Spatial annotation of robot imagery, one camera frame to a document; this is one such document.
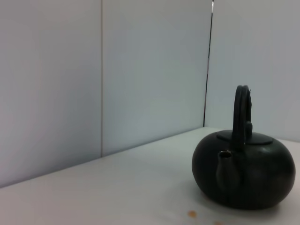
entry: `table surface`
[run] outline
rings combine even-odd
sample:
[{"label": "table surface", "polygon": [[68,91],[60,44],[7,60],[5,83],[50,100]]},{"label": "table surface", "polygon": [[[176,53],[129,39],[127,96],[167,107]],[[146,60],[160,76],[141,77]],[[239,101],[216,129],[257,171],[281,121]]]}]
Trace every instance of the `table surface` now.
[{"label": "table surface", "polygon": [[[234,210],[207,199],[191,161],[201,128],[0,190],[3,225],[299,225],[300,179],[278,206]],[[296,169],[300,143],[282,141]]]}]

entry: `stain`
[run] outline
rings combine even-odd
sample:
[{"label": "stain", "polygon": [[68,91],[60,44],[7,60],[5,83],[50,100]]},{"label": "stain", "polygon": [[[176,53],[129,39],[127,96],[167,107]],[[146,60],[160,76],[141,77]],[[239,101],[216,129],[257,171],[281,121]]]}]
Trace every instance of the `stain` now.
[{"label": "stain", "polygon": [[191,218],[197,218],[197,213],[193,210],[187,212],[187,215]]}]

